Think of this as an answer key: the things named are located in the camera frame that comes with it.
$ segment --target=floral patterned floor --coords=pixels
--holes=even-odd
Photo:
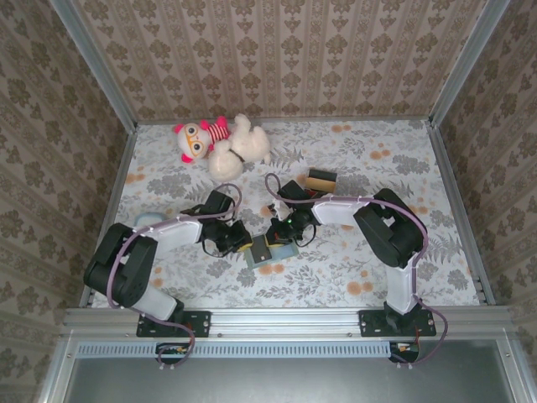
[[[273,146],[269,166],[249,164],[236,180],[248,189],[239,211],[252,235],[269,227],[271,197],[263,177],[275,172],[303,184],[309,167],[338,173],[336,194],[393,189],[419,215],[430,249],[418,268],[418,292],[436,306],[477,305],[466,257],[421,121],[264,123]],[[142,126],[116,221],[132,226],[142,212],[173,217],[203,202],[216,186],[207,162],[180,162],[171,126]],[[251,270],[241,254],[205,255],[199,244],[155,261],[152,283],[189,307],[380,306],[386,268],[353,228],[322,226],[300,255]],[[106,306],[97,294],[93,306]]]

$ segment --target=aluminum frame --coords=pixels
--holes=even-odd
[[[159,342],[79,342],[76,359],[156,359]],[[337,342],[229,342],[198,339],[193,359],[387,359],[391,356],[388,341],[352,340]],[[163,351],[162,358],[176,357]]]
[[[508,5],[509,0],[493,0],[485,4],[476,25],[468,36],[468,40],[450,72],[450,76],[444,83],[441,93],[430,111],[430,120],[433,126],[440,126],[440,123],[446,117],[451,104],[455,101],[464,81],[470,75],[477,58],[493,34]]]
[[[127,179],[128,167],[131,165],[131,159],[133,158],[134,146],[136,145],[137,138],[137,131],[127,137],[127,143],[125,143],[125,148],[123,149],[123,155],[121,157],[121,162],[119,163],[119,168],[117,169],[116,180],[114,181],[114,186],[110,194],[110,200],[108,201],[107,212],[102,220],[101,231],[99,232],[95,249],[97,249],[101,243],[102,239],[107,233],[107,230],[115,222],[117,209],[119,208],[119,202],[121,201],[123,187],[125,186],[125,180]],[[91,288],[87,285],[84,285],[78,306],[80,308],[88,306],[90,296]]]
[[[209,309],[211,332],[205,343],[397,341],[408,338],[362,338],[357,312],[371,307],[300,309]],[[515,326],[506,306],[437,307],[450,324],[447,340],[496,340],[517,403],[535,401],[529,369],[521,355]],[[136,338],[138,315],[129,310],[70,309],[44,382],[40,403],[61,402],[70,382],[79,343],[108,341],[185,342],[186,338]],[[436,323],[439,338],[443,323]]]
[[[462,202],[461,193],[456,184],[455,174],[451,168],[450,159],[442,140],[438,127],[427,125],[430,143],[435,152],[438,171],[446,188],[447,200],[450,203],[453,219],[455,220],[456,229],[461,237],[461,245],[467,257],[468,266],[472,268],[472,273],[476,275],[482,286],[482,292],[485,295],[485,302],[489,305],[496,304],[493,289],[490,286],[487,277],[487,271],[481,260],[479,249],[477,249],[476,239],[473,236],[472,226],[468,220],[467,211]]]
[[[335,122],[335,121],[345,121],[345,122],[361,122],[361,121],[383,121],[383,122],[394,122],[396,120],[428,120],[428,115],[409,115],[409,116],[286,116],[280,118],[251,118],[250,121],[252,125],[259,125],[262,123],[280,123],[280,122]],[[155,121],[144,121],[141,120],[138,122],[139,125],[153,126],[155,124],[162,125],[171,125],[177,124],[176,120],[155,120]]]
[[[96,47],[72,0],[51,0],[51,3],[75,42],[76,48],[81,52],[91,73],[99,83],[99,87],[107,96],[127,134],[132,135],[136,130],[134,112],[108,69],[106,57]]]

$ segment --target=patterned wallpaper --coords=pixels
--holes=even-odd
[[[137,120],[426,115],[486,0],[75,0]]]
[[[0,1],[0,401],[46,373],[125,139],[48,2]]]
[[[537,374],[537,1],[510,3],[441,132],[495,295]]]

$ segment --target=black mounting bracket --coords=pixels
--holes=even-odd
[[[416,333],[420,337],[436,336],[432,312],[422,309],[420,305],[400,315],[384,302],[384,309],[359,311],[358,324],[363,338],[415,338]]]
[[[181,325],[192,330],[196,338],[208,338],[211,330],[211,312],[182,311]],[[187,338],[188,333],[177,327],[159,325],[147,317],[140,316],[136,336],[139,338]]]

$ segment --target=stuffed toy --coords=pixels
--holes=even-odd
[[[242,114],[235,117],[236,127],[227,140],[215,143],[209,155],[209,172],[216,181],[232,181],[242,174],[244,162],[263,160],[270,163],[270,142],[265,131]]]
[[[227,120],[223,116],[219,116],[214,124],[209,124],[206,120],[202,120],[199,125],[178,124],[174,131],[177,133],[179,148],[183,151],[181,160],[186,164],[205,157],[215,142],[227,139],[230,134]]]

